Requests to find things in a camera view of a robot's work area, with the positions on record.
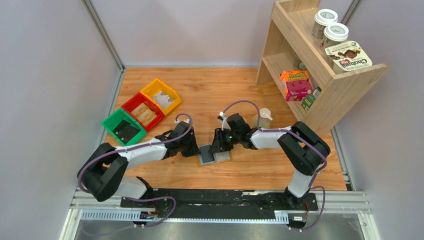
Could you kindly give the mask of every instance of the green plastic tray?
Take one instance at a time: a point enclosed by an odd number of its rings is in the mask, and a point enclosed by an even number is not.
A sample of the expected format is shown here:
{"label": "green plastic tray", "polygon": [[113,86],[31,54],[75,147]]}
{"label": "green plastic tray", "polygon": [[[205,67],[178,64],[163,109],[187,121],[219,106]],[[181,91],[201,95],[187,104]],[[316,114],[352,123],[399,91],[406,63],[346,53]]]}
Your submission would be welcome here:
{"label": "green plastic tray", "polygon": [[[131,138],[131,140],[129,140],[129,142],[127,142],[126,144],[123,143],[121,141],[121,139],[115,135],[114,133],[114,129],[118,126],[118,124],[122,121],[125,120],[127,122],[129,122],[129,124],[131,126],[133,126],[134,128],[140,130],[139,133],[137,133],[137,135],[135,135],[133,138]],[[101,122],[101,125],[110,133],[110,135],[112,135],[122,146],[128,146],[128,145],[133,145],[136,144],[138,141],[140,141],[140,139],[142,139],[147,133],[144,130],[144,128],[142,128],[142,126],[136,121],[134,120],[134,118],[132,118],[128,113],[126,113],[122,108],[119,108],[118,110],[116,110],[114,113],[112,113],[110,116],[108,116],[105,120],[103,120]]]}

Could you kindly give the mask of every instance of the wooden floor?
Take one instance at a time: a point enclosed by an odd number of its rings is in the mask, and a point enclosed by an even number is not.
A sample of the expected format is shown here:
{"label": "wooden floor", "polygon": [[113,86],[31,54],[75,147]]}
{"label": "wooden floor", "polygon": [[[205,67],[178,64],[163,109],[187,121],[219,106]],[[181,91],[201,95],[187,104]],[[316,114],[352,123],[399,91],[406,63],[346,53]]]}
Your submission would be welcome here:
{"label": "wooden floor", "polygon": [[[237,100],[251,100],[259,108],[271,110],[272,128],[290,126],[296,122],[275,83],[255,86],[256,68],[127,68],[116,108],[129,100],[153,79],[159,78],[175,89],[182,98],[165,119],[141,142],[174,129],[178,113],[188,113],[198,146],[214,139],[214,129],[221,124],[219,112]],[[248,103],[239,103],[228,114],[240,113],[251,125],[256,110]],[[327,190],[346,190],[333,140],[328,134],[324,140],[331,147],[328,166],[318,175],[314,185]],[[110,135],[106,139],[113,146],[119,143]],[[237,145],[231,151],[233,160],[207,166],[198,166],[198,157],[177,156],[148,162],[126,172],[127,176],[141,176],[153,188],[195,189],[252,189],[283,190],[289,184],[294,167],[281,149],[244,149]]]}

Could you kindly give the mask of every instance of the chobani yogurt cup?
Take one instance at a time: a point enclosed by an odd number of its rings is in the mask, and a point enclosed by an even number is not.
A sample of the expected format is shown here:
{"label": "chobani yogurt cup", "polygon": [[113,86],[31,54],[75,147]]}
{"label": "chobani yogurt cup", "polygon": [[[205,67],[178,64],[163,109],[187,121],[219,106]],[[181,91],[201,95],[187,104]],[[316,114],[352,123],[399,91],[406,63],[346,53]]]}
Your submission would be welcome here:
{"label": "chobani yogurt cup", "polygon": [[315,24],[312,27],[312,36],[322,39],[324,37],[324,29],[333,23],[337,23],[338,15],[330,9],[321,9],[315,14]]}
{"label": "chobani yogurt cup", "polygon": [[321,43],[321,49],[325,49],[348,39],[349,29],[341,23],[332,23],[324,29],[324,39]]}
{"label": "chobani yogurt cup", "polygon": [[327,47],[325,53],[333,60],[333,70],[336,74],[342,74],[373,65],[371,59],[356,41],[347,41]]}

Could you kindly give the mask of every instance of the white cup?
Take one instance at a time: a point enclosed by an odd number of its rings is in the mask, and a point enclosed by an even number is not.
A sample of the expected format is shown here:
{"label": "white cup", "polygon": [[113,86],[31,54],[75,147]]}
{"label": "white cup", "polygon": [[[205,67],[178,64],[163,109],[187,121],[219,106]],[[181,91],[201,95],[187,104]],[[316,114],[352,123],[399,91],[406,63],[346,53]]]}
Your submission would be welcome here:
{"label": "white cup", "polygon": [[321,49],[340,44],[348,39],[349,29],[341,23],[332,23],[324,29],[324,39],[321,42]]}
{"label": "white cup", "polygon": [[346,73],[345,70],[341,69],[335,62],[334,65],[332,66],[332,70],[334,71],[335,74],[344,74]]}
{"label": "white cup", "polygon": [[312,36],[322,39],[324,29],[333,23],[337,23],[338,15],[330,9],[321,9],[315,14],[315,24],[312,27]]}

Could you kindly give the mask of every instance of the plastic tray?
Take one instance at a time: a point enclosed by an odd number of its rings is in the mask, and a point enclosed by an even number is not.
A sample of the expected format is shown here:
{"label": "plastic tray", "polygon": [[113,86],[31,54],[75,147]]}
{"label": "plastic tray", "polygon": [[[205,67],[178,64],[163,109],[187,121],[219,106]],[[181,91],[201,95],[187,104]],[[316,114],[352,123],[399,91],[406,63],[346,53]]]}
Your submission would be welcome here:
{"label": "plastic tray", "polygon": [[[129,122],[131,126],[139,130],[140,132],[135,135],[133,138],[131,138],[130,141],[127,143],[123,143],[121,139],[115,135],[114,129],[118,126],[118,124],[125,120]],[[105,120],[101,122],[101,125],[112,135],[122,146],[128,146],[136,144],[140,139],[142,139],[147,132],[142,128],[142,126],[133,119],[128,113],[126,113],[122,108],[119,108],[114,113],[112,113],[110,116],[108,116]]]}
{"label": "plastic tray", "polygon": [[[158,92],[163,91],[165,94],[167,94],[171,99],[173,99],[173,103],[171,103],[167,108],[163,109],[158,103],[156,103],[153,100],[153,96],[157,94]],[[163,81],[156,78],[153,80],[149,85],[147,85],[145,88],[143,88],[140,93],[145,95],[149,100],[151,100],[153,103],[155,103],[163,112],[163,114],[168,115],[176,106],[178,106],[183,101],[181,100],[180,96],[177,94],[177,92],[166,85]]]}
{"label": "plastic tray", "polygon": [[[141,121],[137,119],[136,116],[131,114],[131,112],[136,109],[140,104],[146,104],[147,107],[150,108],[153,112],[156,113],[157,117],[155,117],[149,124],[146,126],[142,124]],[[164,119],[165,115],[162,112],[160,106],[158,106],[156,103],[154,103],[151,99],[149,99],[147,96],[143,95],[141,92],[138,92],[136,95],[134,95],[130,100],[128,100],[126,103],[122,105],[122,109],[125,110],[127,114],[129,114],[133,119],[135,119],[143,128],[146,130],[146,132],[149,132],[152,130],[154,126],[156,126],[162,119]]]}

